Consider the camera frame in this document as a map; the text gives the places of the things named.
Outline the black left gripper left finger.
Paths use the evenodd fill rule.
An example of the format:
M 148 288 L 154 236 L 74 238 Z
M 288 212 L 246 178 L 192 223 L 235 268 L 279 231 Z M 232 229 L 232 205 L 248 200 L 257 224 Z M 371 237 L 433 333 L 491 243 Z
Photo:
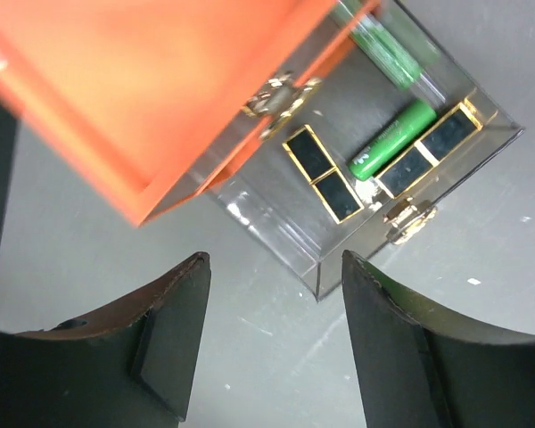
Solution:
M 46 331 L 0 331 L 0 427 L 176 427 L 187 417 L 210 293 L 196 252 Z

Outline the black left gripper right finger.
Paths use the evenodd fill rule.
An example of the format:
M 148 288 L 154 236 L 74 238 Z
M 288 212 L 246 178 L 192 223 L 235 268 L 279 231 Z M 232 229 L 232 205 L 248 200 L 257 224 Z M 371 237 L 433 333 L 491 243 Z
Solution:
M 468 317 L 342 254 L 370 427 L 535 427 L 535 335 Z

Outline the clear acrylic organizer tray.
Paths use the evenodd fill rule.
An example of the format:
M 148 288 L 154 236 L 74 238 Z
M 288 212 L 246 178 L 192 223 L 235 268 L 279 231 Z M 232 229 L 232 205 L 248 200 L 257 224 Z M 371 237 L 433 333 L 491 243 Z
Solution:
M 344 251 L 406 242 L 523 131 L 402 2 L 340 1 L 325 25 L 349 21 L 346 52 L 214 191 L 317 300 L 340 284 Z

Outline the orange plastic box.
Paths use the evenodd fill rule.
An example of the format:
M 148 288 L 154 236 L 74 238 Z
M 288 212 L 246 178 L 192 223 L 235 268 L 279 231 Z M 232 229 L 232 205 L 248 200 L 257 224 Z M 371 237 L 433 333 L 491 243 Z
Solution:
M 276 73 L 303 85 L 347 50 L 333 1 L 0 1 L 0 102 L 131 223 L 231 177 Z

